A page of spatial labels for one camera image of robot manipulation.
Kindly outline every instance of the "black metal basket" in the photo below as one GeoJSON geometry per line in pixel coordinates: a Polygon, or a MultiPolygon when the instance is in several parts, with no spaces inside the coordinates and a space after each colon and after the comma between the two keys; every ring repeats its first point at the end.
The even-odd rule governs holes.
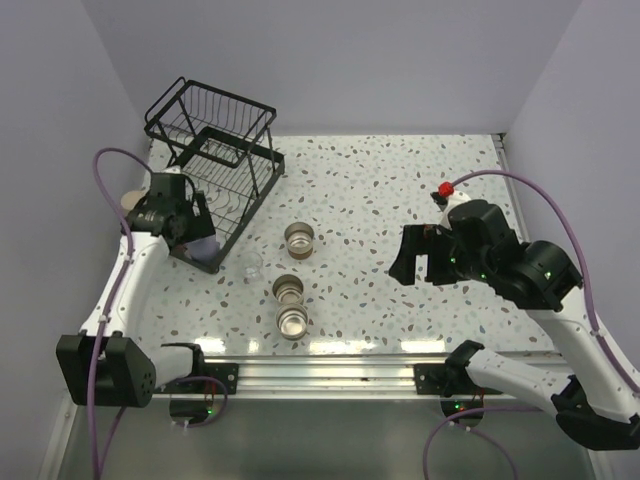
{"type": "Polygon", "coordinates": [[[284,156],[273,150],[271,139],[275,117],[272,107],[183,77],[147,110],[145,132],[169,147],[167,166],[179,165],[204,191],[221,244],[206,264],[193,260],[184,247],[173,249],[172,255],[206,272],[218,272],[284,173],[284,156]],[[268,146],[262,145],[265,137],[268,146]]]}

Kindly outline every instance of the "stainless steel cup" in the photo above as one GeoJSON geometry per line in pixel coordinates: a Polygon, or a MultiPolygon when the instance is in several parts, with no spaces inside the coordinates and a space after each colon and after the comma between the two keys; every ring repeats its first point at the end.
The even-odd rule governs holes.
{"type": "Polygon", "coordinates": [[[284,231],[289,255],[297,260],[309,258],[313,253],[313,228],[304,222],[292,223],[284,231]]]}
{"type": "Polygon", "coordinates": [[[287,340],[298,340],[307,333],[307,309],[297,303],[282,305],[276,313],[278,330],[287,340]]]}
{"type": "Polygon", "coordinates": [[[302,304],[304,301],[304,285],[295,275],[282,275],[273,282],[273,294],[282,305],[290,303],[302,304]]]}

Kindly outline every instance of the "clear glass cup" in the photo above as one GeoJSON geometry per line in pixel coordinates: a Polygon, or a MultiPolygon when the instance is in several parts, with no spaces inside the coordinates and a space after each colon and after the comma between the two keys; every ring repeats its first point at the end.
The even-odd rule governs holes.
{"type": "Polygon", "coordinates": [[[262,266],[264,261],[257,252],[244,252],[240,255],[240,269],[242,276],[247,282],[252,283],[257,280],[261,280],[262,266]]]}

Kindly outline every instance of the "terrazzo surface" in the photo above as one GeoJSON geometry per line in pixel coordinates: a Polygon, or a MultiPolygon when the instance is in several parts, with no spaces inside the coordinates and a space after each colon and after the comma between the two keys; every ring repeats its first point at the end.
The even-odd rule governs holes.
{"type": "MultiPolygon", "coordinates": [[[[472,170],[500,168],[490,136],[275,137],[274,146],[286,174],[221,271],[209,275],[173,258],[160,267],[137,333],[147,348],[197,342],[208,355],[372,355],[448,352],[472,339],[503,352],[553,350],[532,320],[486,285],[419,279],[402,287],[386,274],[402,226],[439,221],[429,192],[472,170]],[[303,261],[284,244],[295,221],[316,232],[303,261]],[[264,260],[263,278],[248,284],[238,267],[247,252],[264,260]],[[271,285],[285,273],[304,282],[310,321],[297,341],[276,328],[271,285]]],[[[160,170],[168,158],[154,142],[151,166],[160,170]]],[[[517,229],[501,178],[475,179],[464,190],[500,205],[517,229]]],[[[228,211],[230,201],[222,204],[228,211]]],[[[425,262],[418,260],[421,277],[425,262]]]]}

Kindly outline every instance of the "white wall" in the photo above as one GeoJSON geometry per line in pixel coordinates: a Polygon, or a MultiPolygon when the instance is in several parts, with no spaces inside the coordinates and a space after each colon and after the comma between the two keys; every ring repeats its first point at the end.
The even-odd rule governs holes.
{"type": "MultiPolygon", "coordinates": [[[[506,142],[512,170],[540,182],[564,207],[589,262],[596,306],[636,366],[639,21],[637,0],[584,0],[506,142]]],[[[542,202],[524,189],[520,200],[532,236],[564,242],[542,202]]],[[[637,478],[640,453],[618,457],[629,457],[617,463],[618,478],[637,478]]]]}
{"type": "Polygon", "coordinates": [[[580,0],[83,0],[138,112],[178,76],[277,133],[504,132],[580,0]]]}
{"type": "MultiPolygon", "coordinates": [[[[79,0],[0,5],[0,478],[37,475],[64,381],[55,359],[115,255],[93,183],[102,146],[141,151],[141,122],[79,0]]],[[[114,191],[138,176],[104,170],[114,191]]]]}

